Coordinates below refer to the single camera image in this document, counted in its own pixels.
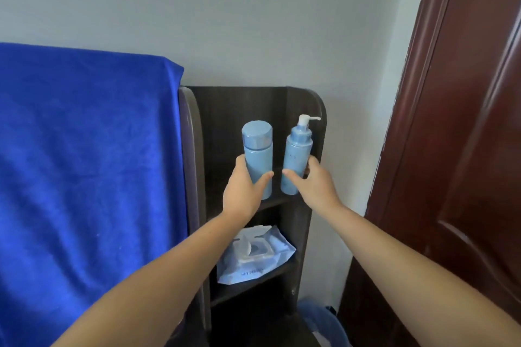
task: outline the wall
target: wall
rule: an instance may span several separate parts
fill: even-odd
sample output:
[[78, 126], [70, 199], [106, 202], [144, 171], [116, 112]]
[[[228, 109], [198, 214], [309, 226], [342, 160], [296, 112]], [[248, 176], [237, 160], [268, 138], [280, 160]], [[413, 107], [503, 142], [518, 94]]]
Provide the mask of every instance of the wall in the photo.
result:
[[[316, 90], [328, 110], [323, 164], [365, 211], [418, 0], [0, 2], [0, 41], [165, 55], [186, 68], [185, 85]], [[349, 262], [313, 217], [301, 296], [337, 306]]]
[[[354, 97], [351, 88], [344, 88], [345, 98], [335, 109], [337, 117], [348, 118], [338, 121], [347, 124], [343, 139], [332, 138], [330, 132], [326, 135], [324, 154], [335, 156], [328, 156], [322, 163], [329, 166], [344, 203], [359, 214], [366, 210], [419, 5], [420, 0], [392, 0], [386, 22], [390, 38], [381, 37], [386, 52], [378, 55], [379, 59], [373, 57], [377, 78], [373, 85], [366, 86], [366, 102], [355, 105], [360, 97]], [[336, 100], [328, 103], [331, 113]], [[342, 107], [354, 110], [342, 112]], [[313, 217], [300, 297], [312, 296], [338, 309], [352, 258], [329, 225]]]

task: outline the brown wooden door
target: brown wooden door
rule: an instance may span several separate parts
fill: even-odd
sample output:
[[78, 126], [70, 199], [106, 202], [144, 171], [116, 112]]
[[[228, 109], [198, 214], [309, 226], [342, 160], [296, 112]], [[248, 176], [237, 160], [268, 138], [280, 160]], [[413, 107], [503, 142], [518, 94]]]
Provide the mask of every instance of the brown wooden door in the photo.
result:
[[[366, 213], [519, 322], [520, 25], [521, 0], [422, 1]], [[417, 345], [355, 261], [339, 316], [356, 347]]]

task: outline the wipes pack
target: wipes pack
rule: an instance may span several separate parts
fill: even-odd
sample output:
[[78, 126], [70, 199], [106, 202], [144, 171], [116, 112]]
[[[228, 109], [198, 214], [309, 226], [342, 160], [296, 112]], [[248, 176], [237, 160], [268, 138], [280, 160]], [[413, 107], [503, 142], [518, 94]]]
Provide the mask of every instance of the wipes pack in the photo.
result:
[[253, 280], [283, 265], [296, 251], [276, 226], [244, 228], [217, 262], [217, 282]]

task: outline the blue bottle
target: blue bottle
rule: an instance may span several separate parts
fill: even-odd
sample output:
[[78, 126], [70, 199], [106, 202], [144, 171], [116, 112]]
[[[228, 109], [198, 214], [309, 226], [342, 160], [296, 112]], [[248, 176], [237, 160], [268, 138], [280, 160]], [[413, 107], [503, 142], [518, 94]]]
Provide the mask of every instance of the blue bottle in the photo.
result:
[[[298, 118], [297, 126], [291, 129], [291, 134], [286, 140], [284, 169], [293, 170], [300, 177], [304, 175], [311, 147], [313, 146], [311, 131], [307, 127], [309, 120], [321, 120], [321, 118], [302, 114]], [[287, 195], [295, 195], [298, 192], [296, 186], [284, 175], [282, 176], [280, 189]]]
[[[253, 183], [273, 170], [273, 128], [265, 121], [250, 121], [242, 127], [242, 142], [246, 166]], [[264, 190], [262, 199], [271, 196], [271, 180]]]

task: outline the person's left hand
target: person's left hand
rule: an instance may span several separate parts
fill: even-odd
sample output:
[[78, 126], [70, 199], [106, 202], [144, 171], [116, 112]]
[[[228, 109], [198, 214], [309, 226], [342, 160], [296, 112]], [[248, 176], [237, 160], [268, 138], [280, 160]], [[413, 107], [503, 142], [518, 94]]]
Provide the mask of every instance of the person's left hand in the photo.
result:
[[273, 174], [273, 172], [264, 173], [257, 183], [253, 184], [244, 154], [239, 155], [223, 195], [223, 213], [240, 217], [244, 224], [247, 224], [257, 212], [264, 188]]

